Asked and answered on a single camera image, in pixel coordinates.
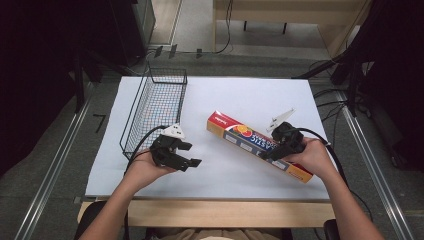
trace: wire basket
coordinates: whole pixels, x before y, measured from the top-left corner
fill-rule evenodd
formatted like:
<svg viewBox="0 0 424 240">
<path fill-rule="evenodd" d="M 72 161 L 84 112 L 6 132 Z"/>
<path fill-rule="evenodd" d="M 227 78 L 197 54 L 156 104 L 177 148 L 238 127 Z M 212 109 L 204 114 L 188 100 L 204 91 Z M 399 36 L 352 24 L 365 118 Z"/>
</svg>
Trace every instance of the wire basket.
<svg viewBox="0 0 424 240">
<path fill-rule="evenodd" d="M 120 140 L 128 160 L 134 152 L 149 148 L 159 136 L 160 131 L 153 132 L 136 149 L 151 129 L 179 123 L 186 87 L 185 69 L 150 68 L 147 64 Z"/>
</svg>

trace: white object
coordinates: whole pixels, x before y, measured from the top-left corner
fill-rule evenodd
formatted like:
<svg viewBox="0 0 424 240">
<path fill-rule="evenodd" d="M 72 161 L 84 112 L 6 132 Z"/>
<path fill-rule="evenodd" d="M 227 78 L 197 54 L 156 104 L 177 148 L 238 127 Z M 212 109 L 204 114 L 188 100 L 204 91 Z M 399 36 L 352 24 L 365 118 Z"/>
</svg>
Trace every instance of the white object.
<svg viewBox="0 0 424 240">
<path fill-rule="evenodd" d="M 161 134 L 168 137 L 173 137 L 173 138 L 179 138 L 179 139 L 185 138 L 184 132 L 178 123 L 168 128 L 165 128 L 164 130 L 162 130 Z"/>
<path fill-rule="evenodd" d="M 110 119 L 91 170 L 86 196 L 109 196 L 122 180 L 128 160 L 119 138 L 134 101 L 140 77 L 123 77 Z M 324 138 L 325 132 L 307 80 L 193 77 L 188 76 L 180 126 L 190 151 L 185 158 L 202 159 L 197 168 L 160 177 L 136 193 L 141 198 L 317 200 L 328 201 L 322 181 L 314 176 L 308 183 L 282 172 L 259 157 L 206 130 L 215 111 L 265 132 L 264 120 L 275 111 L 295 108 L 290 123 L 311 129 Z"/>
<path fill-rule="evenodd" d="M 279 115 L 278 117 L 272 118 L 272 121 L 269 124 L 269 127 L 266 129 L 266 131 L 267 132 L 273 131 L 275 128 L 277 128 L 283 122 L 285 122 L 294 113 L 294 111 L 295 111 L 294 108 L 292 108 L 291 110 Z"/>
</svg>

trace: white paper sheet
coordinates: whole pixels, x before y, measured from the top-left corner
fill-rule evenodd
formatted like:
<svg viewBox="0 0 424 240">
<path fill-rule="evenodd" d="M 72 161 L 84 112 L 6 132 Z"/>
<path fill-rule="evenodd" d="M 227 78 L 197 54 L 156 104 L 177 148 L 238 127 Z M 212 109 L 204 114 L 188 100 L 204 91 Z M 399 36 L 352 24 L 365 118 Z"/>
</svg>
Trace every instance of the white paper sheet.
<svg viewBox="0 0 424 240">
<path fill-rule="evenodd" d="M 141 78 L 123 77 L 103 142 L 96 156 L 86 196 L 108 196 L 123 177 L 127 159 L 119 140 Z M 166 175 L 136 194 L 155 198 L 317 199 L 328 200 L 322 181 L 302 183 L 281 170 L 206 130 L 215 111 L 265 134 L 272 117 L 295 108 L 287 120 L 326 138 L 307 80 L 188 77 L 181 114 L 184 141 L 202 159 L 198 168 Z"/>
</svg>

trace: aluminum foil box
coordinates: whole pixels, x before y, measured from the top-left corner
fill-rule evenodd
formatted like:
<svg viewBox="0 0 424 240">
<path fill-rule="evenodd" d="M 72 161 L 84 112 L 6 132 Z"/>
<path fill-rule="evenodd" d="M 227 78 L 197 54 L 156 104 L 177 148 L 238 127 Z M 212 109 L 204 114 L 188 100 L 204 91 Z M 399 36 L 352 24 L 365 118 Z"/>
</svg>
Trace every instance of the aluminum foil box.
<svg viewBox="0 0 424 240">
<path fill-rule="evenodd" d="M 278 143 L 272 138 L 269 138 L 243 123 L 234 120 L 233 118 L 215 111 L 207 121 L 206 129 L 215 135 L 226 139 L 227 141 L 243 148 L 244 150 L 256 155 L 259 158 L 259 153 L 263 151 L 271 151 Z M 273 166 L 281 169 L 285 173 L 307 183 L 313 176 L 299 164 L 288 163 L 283 160 L 272 161 L 271 159 L 264 160 Z"/>
</svg>

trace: human hand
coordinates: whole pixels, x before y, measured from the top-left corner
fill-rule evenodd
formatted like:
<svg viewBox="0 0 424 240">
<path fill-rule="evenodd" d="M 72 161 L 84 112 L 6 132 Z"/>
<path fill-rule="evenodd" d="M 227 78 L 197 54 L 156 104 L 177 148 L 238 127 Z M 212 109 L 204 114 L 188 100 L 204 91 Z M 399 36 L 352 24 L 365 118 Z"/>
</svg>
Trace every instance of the human hand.
<svg viewBox="0 0 424 240">
<path fill-rule="evenodd" d="M 306 146 L 303 152 L 291 154 L 283 160 L 298 163 L 321 179 L 332 173 L 338 174 L 327 149 L 319 139 L 304 137 L 303 144 Z"/>
<path fill-rule="evenodd" d="M 166 166 L 157 166 L 153 161 L 152 154 L 148 149 L 143 150 L 134 159 L 124 176 L 123 184 L 135 194 L 154 182 L 159 177 L 176 170 Z"/>
</svg>

